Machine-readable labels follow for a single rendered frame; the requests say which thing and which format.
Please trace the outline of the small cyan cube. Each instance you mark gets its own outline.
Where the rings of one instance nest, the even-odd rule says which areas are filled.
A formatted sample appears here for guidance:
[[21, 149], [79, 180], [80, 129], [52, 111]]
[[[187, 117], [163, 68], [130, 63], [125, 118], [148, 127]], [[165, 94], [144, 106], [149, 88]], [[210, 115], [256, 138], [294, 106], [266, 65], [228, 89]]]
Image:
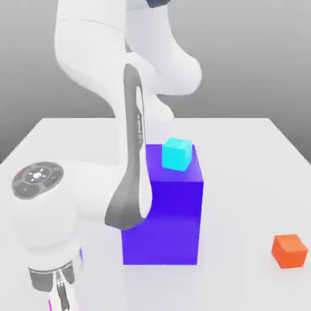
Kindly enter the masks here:
[[192, 161], [193, 143], [181, 138], [169, 138], [162, 145], [162, 167], [174, 171], [186, 171]]

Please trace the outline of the small orange cube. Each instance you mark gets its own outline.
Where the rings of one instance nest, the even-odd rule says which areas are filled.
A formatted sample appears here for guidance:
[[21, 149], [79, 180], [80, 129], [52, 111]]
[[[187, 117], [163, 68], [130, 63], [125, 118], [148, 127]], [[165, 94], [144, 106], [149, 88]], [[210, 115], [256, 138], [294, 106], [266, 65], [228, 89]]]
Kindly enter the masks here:
[[297, 234], [276, 235], [273, 239], [272, 256], [283, 268], [301, 268], [306, 260], [308, 248]]

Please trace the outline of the large blue box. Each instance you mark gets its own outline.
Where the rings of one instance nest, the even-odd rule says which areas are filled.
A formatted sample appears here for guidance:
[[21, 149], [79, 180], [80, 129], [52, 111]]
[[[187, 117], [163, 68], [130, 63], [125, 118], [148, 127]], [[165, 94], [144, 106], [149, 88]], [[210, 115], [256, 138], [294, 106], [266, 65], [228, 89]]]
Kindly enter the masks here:
[[125, 265], [196, 265], [204, 180], [197, 152], [186, 171], [162, 168], [161, 145], [147, 145], [152, 186], [147, 218], [121, 233]]

